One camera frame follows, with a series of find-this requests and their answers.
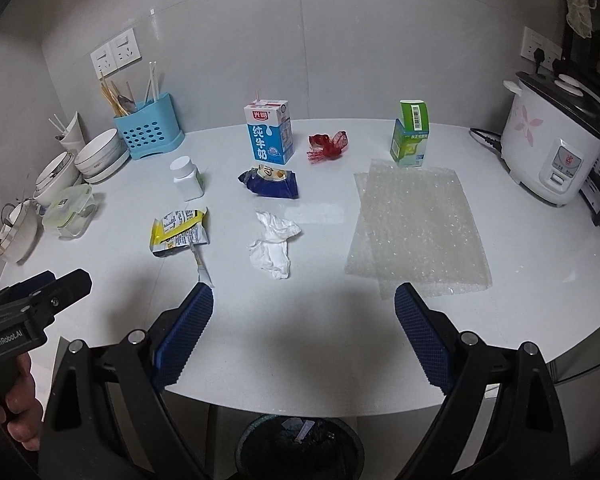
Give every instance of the glass food container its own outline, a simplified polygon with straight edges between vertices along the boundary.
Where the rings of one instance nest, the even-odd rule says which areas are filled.
[[[45,231],[61,238],[82,235],[97,209],[91,184],[65,189],[46,210],[42,218]]]

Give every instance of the stacked bowls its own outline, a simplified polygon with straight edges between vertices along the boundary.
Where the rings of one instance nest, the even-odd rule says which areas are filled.
[[[80,180],[72,153],[62,152],[52,160],[36,179],[33,200],[42,207],[49,207],[58,194]]]
[[[115,173],[129,158],[125,141],[115,128],[89,142],[75,157],[75,167],[85,181],[95,184]]]

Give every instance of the green lid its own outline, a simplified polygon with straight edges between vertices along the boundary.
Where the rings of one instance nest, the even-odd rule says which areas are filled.
[[[44,228],[60,229],[67,226],[87,205],[93,195],[92,189],[91,184],[80,184],[60,193],[42,217]]]

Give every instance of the white tissue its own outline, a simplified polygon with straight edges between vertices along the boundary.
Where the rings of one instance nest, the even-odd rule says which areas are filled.
[[[256,211],[256,216],[265,227],[264,238],[249,246],[251,264],[256,269],[269,272],[276,280],[289,277],[291,262],[286,256],[286,240],[300,233],[300,228],[291,220],[278,218],[267,212]]]

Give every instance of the rice cooker control panel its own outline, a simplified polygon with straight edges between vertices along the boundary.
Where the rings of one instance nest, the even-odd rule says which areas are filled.
[[[560,148],[558,148],[558,153],[555,154],[552,166],[566,176],[573,178],[576,175],[576,171],[578,171],[581,162],[581,158],[571,153],[564,146],[560,146]]]
[[[580,169],[582,156],[560,140],[556,140],[550,153],[542,165],[540,182],[556,193],[564,193]]]

